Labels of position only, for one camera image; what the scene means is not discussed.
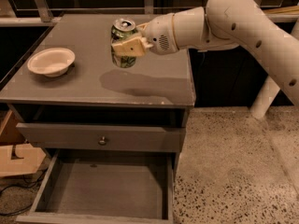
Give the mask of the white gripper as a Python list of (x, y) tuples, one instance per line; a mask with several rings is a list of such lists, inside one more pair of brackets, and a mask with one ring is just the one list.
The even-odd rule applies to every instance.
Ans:
[(178, 52), (173, 19), (174, 14), (169, 13), (156, 17), (149, 23), (138, 24), (136, 29), (139, 33), (111, 43), (115, 55), (141, 57), (148, 49), (158, 55)]

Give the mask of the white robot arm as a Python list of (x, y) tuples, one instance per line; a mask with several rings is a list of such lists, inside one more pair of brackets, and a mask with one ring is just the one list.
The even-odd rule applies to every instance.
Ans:
[(114, 54), (140, 57), (181, 49), (247, 50), (294, 105), (299, 105), (299, 40), (277, 27), (254, 0), (208, 0), (197, 7), (154, 18), (135, 34), (111, 43)]

